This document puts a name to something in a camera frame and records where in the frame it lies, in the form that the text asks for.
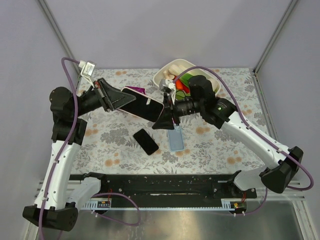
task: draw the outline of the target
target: cable clip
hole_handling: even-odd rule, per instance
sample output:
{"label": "cable clip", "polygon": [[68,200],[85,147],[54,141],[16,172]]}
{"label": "cable clip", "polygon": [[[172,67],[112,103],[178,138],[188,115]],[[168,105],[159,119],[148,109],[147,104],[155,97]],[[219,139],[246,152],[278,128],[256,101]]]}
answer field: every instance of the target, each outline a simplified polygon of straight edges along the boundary
{"label": "cable clip", "polygon": [[283,150],[279,147],[277,150],[276,150],[276,152],[279,154],[279,153],[281,153]]}

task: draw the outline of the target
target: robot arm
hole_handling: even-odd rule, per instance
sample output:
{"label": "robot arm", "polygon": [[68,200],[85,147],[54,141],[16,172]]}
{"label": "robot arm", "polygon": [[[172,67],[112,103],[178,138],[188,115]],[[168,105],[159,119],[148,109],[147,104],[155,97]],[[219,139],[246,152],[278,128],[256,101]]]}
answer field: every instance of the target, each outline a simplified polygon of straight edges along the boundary
{"label": "robot arm", "polygon": [[[90,62],[82,65],[81,74],[85,74],[84,69],[86,69],[87,73],[90,72],[92,74],[93,69]],[[78,116],[100,107],[103,107],[106,112],[114,111],[136,99],[135,96],[112,87],[103,78],[94,81],[92,84],[93,86],[77,97]],[[104,185],[107,181],[104,174],[90,172],[81,182],[81,185],[69,197],[67,196],[67,186],[72,165],[82,145],[87,122],[80,118],[77,119],[76,127],[68,144],[63,149],[59,159],[56,160],[56,156],[73,124],[75,114],[74,99],[73,94],[65,87],[54,89],[49,99],[54,121],[50,162],[34,205],[24,207],[22,216],[36,226],[39,225],[40,206],[44,200],[45,186],[48,179],[51,179],[45,198],[42,225],[45,228],[70,231],[76,223],[78,210],[94,194],[100,191],[107,192],[108,188]]]}
{"label": "robot arm", "polygon": [[207,123],[236,137],[257,154],[265,164],[258,169],[237,171],[233,175],[234,178],[231,179],[232,184],[242,191],[267,187],[275,193],[282,193],[299,168],[280,152],[287,153],[300,163],[303,151],[297,146],[289,149],[288,146],[277,142],[244,118],[249,126],[254,127],[263,137],[274,143],[278,150],[270,147],[243,122],[233,103],[225,98],[215,96],[210,81],[204,76],[198,75],[190,78],[189,88],[191,97],[175,101],[174,105],[170,95],[164,93],[164,110],[152,128],[173,130],[174,123],[180,123],[179,117],[200,113]]}

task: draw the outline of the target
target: green object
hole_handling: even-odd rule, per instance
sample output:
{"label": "green object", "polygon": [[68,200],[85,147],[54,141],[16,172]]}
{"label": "green object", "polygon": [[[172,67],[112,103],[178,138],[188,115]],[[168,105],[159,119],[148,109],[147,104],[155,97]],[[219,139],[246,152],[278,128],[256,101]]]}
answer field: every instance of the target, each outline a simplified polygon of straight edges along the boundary
{"label": "green object", "polygon": [[185,86],[189,87],[189,79],[192,78],[192,77],[193,77],[193,75],[191,75],[189,73],[185,73],[179,79]]}
{"label": "green object", "polygon": [[175,92],[176,100],[181,100],[181,99],[184,99],[185,97],[190,97],[190,93],[185,93],[184,91],[181,91],[181,90]]}

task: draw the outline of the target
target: cable connector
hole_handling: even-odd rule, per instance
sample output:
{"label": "cable connector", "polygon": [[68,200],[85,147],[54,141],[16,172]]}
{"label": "cable connector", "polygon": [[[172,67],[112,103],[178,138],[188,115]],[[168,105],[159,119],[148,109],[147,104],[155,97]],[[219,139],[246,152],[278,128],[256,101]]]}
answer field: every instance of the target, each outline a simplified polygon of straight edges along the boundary
{"label": "cable connector", "polygon": [[81,68],[80,75],[93,87],[95,86],[91,80],[91,76],[94,72],[95,66],[96,64],[90,61],[85,62],[81,60],[79,63],[79,68]]}

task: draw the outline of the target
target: orange object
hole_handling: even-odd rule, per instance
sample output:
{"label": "orange object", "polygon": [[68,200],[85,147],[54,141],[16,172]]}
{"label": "orange object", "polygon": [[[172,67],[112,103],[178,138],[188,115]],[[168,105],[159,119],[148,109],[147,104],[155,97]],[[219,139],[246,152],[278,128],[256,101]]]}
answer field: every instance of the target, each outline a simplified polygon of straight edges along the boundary
{"label": "orange object", "polygon": [[178,80],[175,82],[175,88],[178,89],[178,90],[183,90],[183,89],[184,89],[184,85],[183,85],[183,83],[180,81],[180,79],[178,79]]}

